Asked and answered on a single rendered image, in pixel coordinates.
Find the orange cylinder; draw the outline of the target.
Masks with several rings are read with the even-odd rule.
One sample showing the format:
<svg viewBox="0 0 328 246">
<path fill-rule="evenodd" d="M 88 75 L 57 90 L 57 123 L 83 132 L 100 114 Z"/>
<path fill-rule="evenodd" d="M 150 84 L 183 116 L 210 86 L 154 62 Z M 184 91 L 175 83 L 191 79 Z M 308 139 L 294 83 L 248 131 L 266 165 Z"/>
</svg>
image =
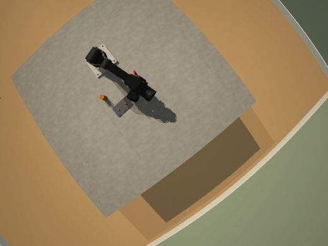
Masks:
<svg viewBox="0 0 328 246">
<path fill-rule="evenodd" d="M 105 95 L 100 95 L 100 99 L 107 101 L 107 97 Z"/>
</svg>

